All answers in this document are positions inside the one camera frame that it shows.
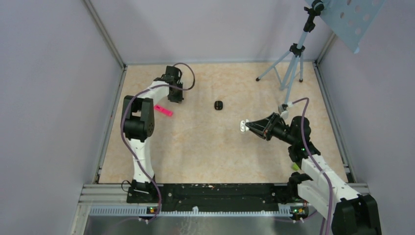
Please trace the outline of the white charging case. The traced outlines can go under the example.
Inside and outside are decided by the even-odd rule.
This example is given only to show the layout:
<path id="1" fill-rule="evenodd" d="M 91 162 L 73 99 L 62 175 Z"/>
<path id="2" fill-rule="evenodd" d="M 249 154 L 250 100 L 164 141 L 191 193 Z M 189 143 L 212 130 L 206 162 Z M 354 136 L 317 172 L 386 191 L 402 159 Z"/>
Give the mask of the white charging case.
<path id="1" fill-rule="evenodd" d="M 249 122 L 248 119 L 240 121 L 240 131 L 241 132 L 247 132 L 250 130 L 250 128 L 247 126 L 247 122 Z"/>

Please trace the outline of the black round charging case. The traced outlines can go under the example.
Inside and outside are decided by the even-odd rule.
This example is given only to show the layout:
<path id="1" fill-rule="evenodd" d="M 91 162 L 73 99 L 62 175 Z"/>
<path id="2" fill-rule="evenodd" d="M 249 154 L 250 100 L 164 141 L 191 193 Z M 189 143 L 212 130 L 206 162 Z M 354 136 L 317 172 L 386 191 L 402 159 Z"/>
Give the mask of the black round charging case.
<path id="1" fill-rule="evenodd" d="M 223 101 L 217 100 L 214 102 L 214 109 L 219 111 L 222 110 L 224 107 Z"/>

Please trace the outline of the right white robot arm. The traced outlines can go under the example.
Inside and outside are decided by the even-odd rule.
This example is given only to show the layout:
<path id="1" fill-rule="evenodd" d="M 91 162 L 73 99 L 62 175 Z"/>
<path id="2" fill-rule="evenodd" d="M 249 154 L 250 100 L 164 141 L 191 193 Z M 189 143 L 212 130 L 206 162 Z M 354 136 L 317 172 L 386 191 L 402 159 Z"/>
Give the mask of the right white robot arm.
<path id="1" fill-rule="evenodd" d="M 289 144 L 289 157 L 303 173 L 295 172 L 289 178 L 287 196 L 294 202 L 304 199 L 312 204 L 334 235 L 382 233 L 376 200 L 352 188 L 328 165 L 310 140 L 308 118 L 296 116 L 287 125 L 279 114 L 272 113 L 257 121 L 242 120 L 240 130 Z"/>

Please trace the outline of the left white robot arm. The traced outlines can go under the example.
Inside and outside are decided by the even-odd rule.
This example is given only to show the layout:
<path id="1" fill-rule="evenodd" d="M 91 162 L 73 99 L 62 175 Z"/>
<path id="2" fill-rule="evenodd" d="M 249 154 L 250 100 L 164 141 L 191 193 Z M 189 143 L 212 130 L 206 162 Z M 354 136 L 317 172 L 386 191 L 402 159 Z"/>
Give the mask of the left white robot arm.
<path id="1" fill-rule="evenodd" d="M 182 71 L 167 66 L 165 73 L 137 96 L 127 95 L 122 103 L 121 133 L 133 153 L 134 174 L 130 193 L 138 193 L 144 202 L 152 202 L 157 196 L 154 171 L 151 164 L 150 137 L 155 130 L 154 106 L 163 98 L 182 103 Z"/>

